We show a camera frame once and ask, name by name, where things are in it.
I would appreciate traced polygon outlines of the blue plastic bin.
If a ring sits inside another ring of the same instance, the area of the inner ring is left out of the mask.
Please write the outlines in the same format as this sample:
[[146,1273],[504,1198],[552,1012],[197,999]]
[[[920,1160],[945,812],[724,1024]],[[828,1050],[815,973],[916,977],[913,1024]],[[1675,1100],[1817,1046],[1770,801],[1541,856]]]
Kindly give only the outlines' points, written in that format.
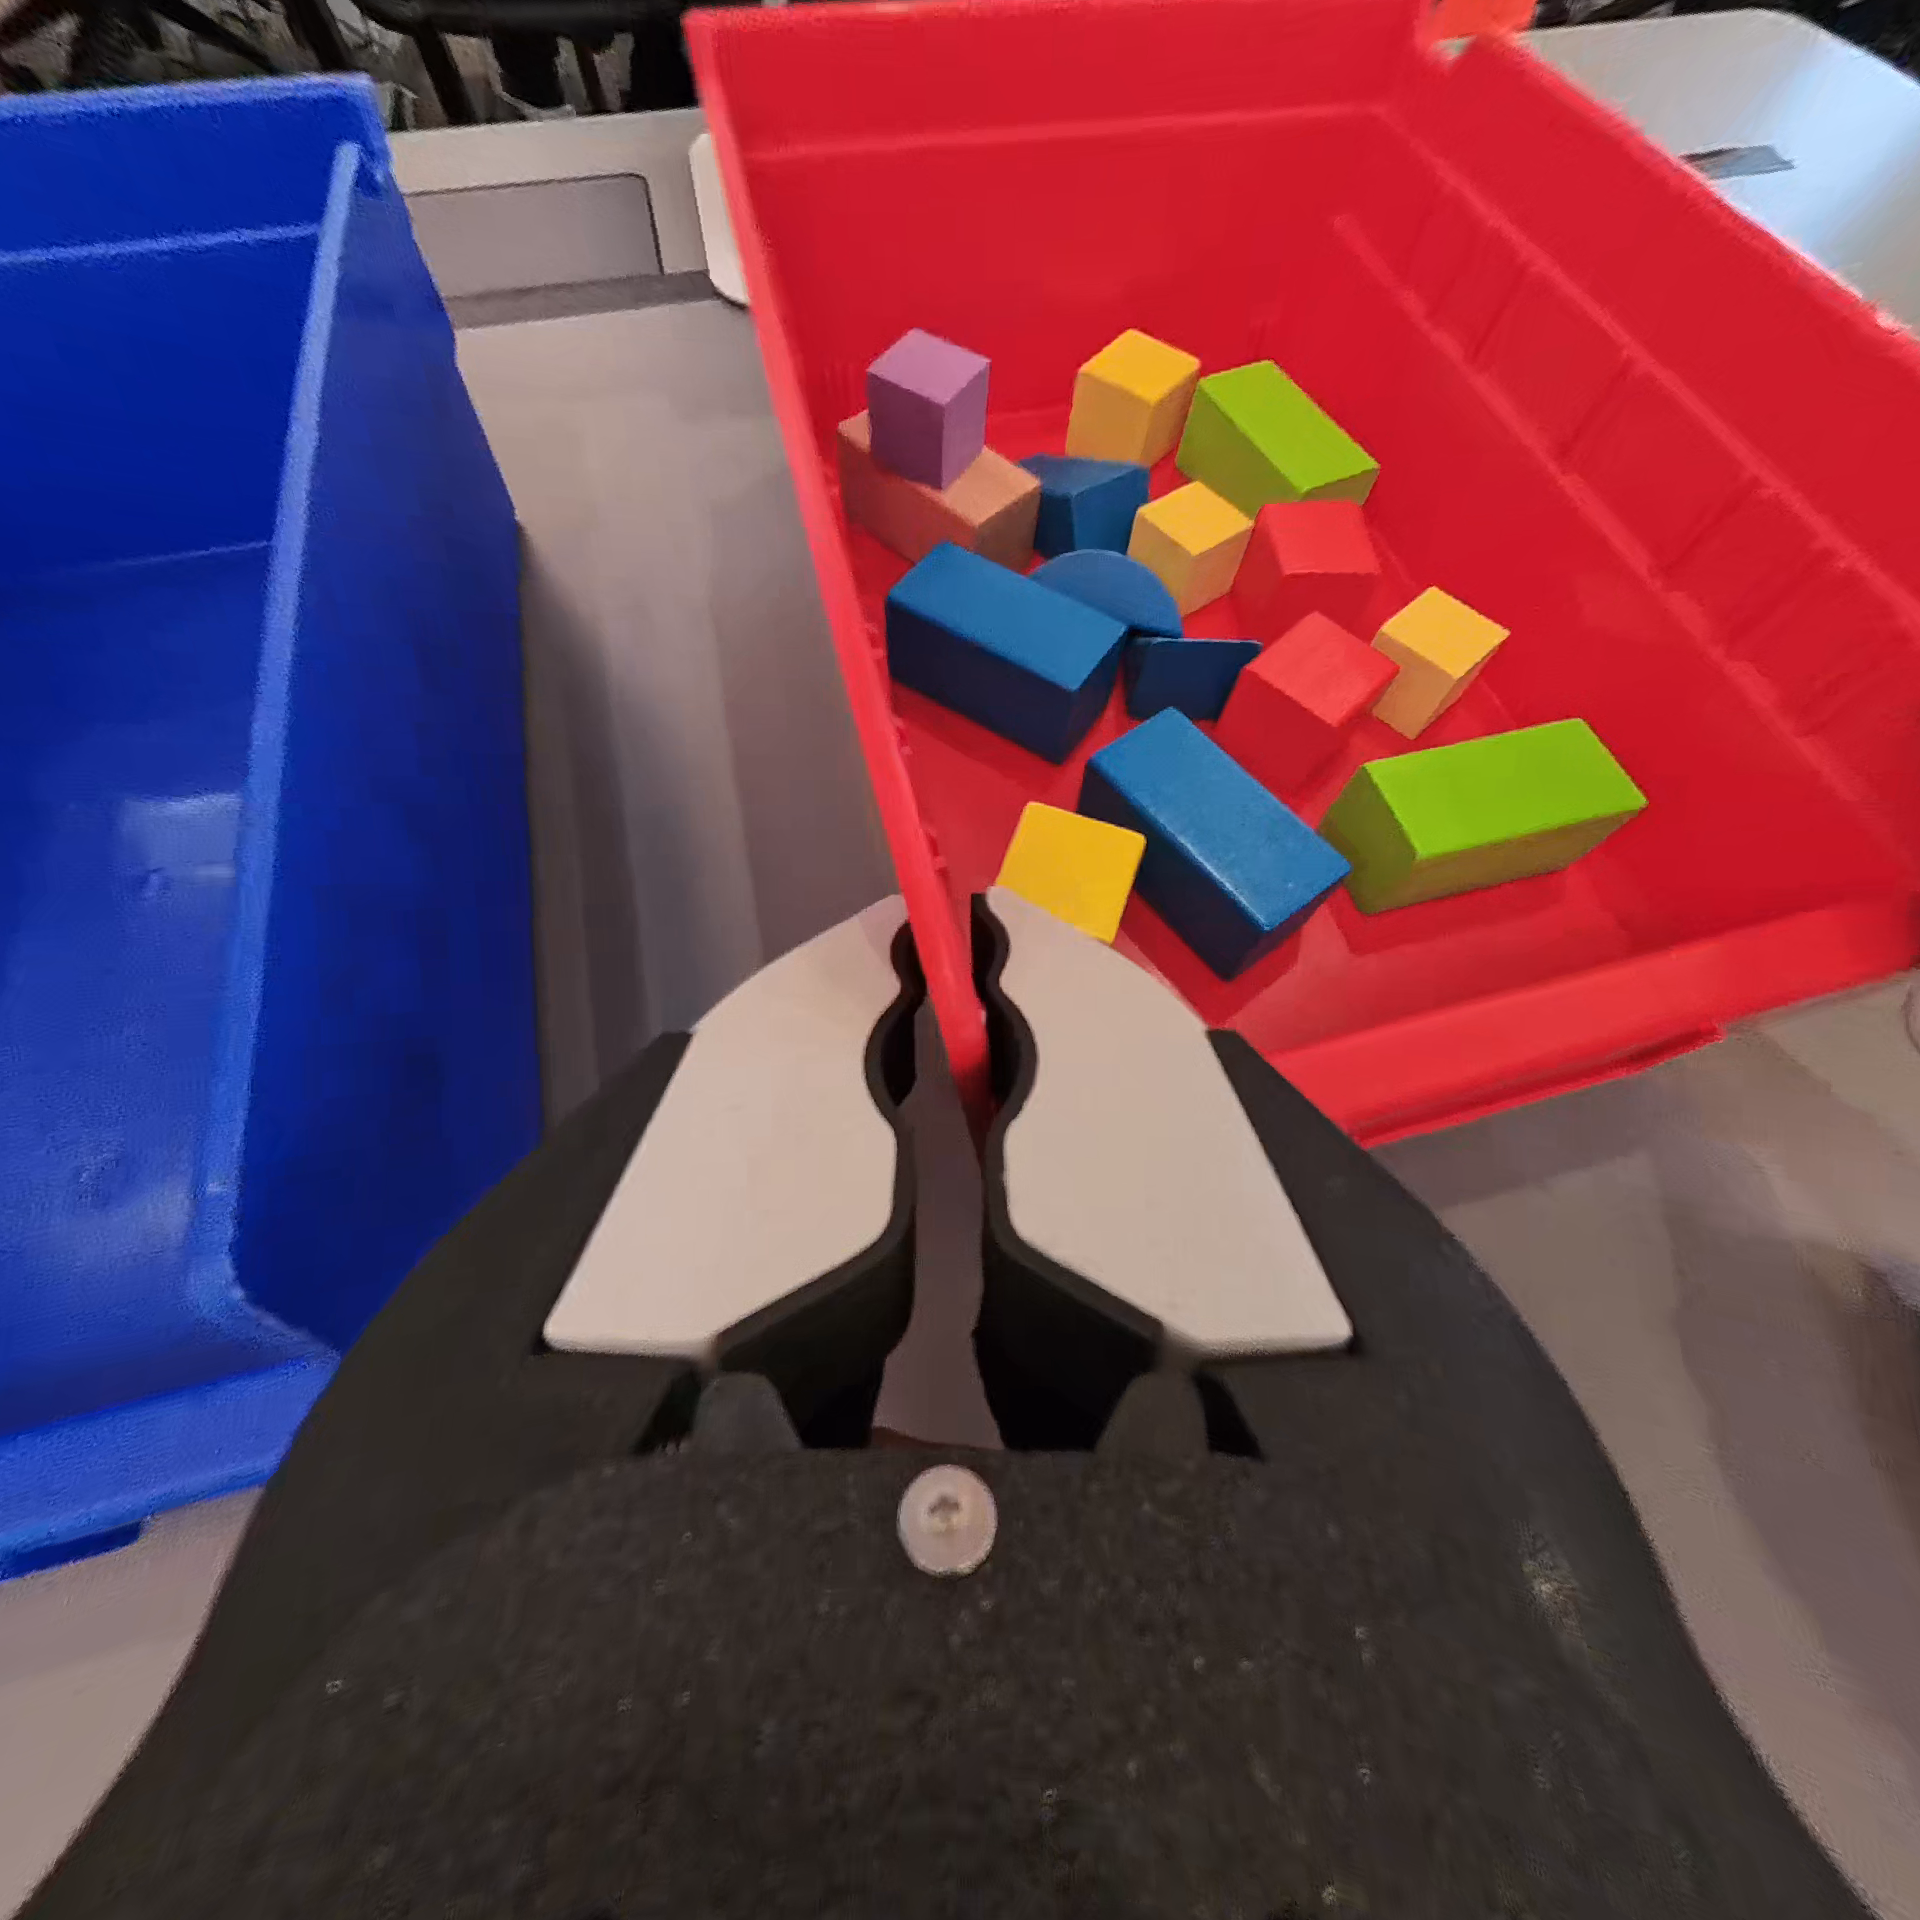
[[1,1559],[262,1483],[539,1135],[516,510],[371,83],[4,100]]

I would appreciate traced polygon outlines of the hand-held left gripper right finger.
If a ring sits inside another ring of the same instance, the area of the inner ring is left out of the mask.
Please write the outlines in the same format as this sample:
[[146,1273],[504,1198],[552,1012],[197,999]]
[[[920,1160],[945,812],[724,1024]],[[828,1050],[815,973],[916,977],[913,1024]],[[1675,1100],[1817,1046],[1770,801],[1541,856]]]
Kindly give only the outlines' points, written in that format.
[[1103,1428],[1137,1379],[1354,1341],[1215,1037],[1017,891],[974,900],[995,1104],[974,1355],[1000,1428]]

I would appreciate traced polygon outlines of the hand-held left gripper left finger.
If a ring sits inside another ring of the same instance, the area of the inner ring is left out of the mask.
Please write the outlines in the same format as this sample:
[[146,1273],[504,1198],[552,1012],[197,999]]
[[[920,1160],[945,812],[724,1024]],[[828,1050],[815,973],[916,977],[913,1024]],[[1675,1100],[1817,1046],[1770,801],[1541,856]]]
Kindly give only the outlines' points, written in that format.
[[872,1408],[913,1300],[917,962],[867,905],[684,1037],[543,1320],[553,1351],[768,1379],[796,1428]]

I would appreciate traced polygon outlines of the red plastic bin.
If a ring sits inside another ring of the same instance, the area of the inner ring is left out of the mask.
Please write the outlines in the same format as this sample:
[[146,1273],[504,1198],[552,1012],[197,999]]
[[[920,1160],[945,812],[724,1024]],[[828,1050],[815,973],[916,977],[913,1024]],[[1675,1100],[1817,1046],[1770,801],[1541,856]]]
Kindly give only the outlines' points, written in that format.
[[894,692],[899,561],[834,432],[923,325],[1057,446],[1137,325],[1275,361],[1380,464],[1386,603],[1508,627],[1430,731],[1580,718],[1643,812],[1560,876],[1366,915],[1234,980],[1119,949],[1364,1143],[1582,1092],[1916,964],[1916,340],[1513,41],[1425,3],[866,3],[684,38],[859,749],[964,1109],[972,894],[1048,766]]

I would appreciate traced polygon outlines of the pile of coloured wooden blocks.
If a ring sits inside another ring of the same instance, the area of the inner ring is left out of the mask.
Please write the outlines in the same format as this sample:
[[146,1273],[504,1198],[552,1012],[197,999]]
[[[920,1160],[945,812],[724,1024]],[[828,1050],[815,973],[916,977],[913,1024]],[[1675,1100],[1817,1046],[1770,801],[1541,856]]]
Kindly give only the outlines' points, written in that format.
[[1127,327],[1072,378],[1066,443],[988,439],[991,361],[923,327],[867,363],[834,430],[846,518],[905,563],[880,609],[891,683],[1053,772],[994,889],[1111,943],[1152,912],[1215,977],[1336,894],[1384,913],[1568,869],[1647,800],[1588,721],[1412,743],[1508,631],[1440,588],[1373,635],[1373,459],[1271,361],[1204,373]]

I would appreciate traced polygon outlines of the grey desk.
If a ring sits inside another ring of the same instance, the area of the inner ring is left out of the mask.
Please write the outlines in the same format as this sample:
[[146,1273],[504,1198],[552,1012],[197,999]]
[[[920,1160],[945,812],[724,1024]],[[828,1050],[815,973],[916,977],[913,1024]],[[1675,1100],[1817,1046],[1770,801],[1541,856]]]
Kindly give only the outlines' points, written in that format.
[[[539,1133],[348,1346],[26,1915],[1867,1915],[1506,1290],[1200,1016],[1347,1309],[1329,1355],[1000,1425],[981,1160],[739,378],[477,395],[520,544]],[[555,1351],[686,1036],[899,905],[913,1300],[872,1405]]]

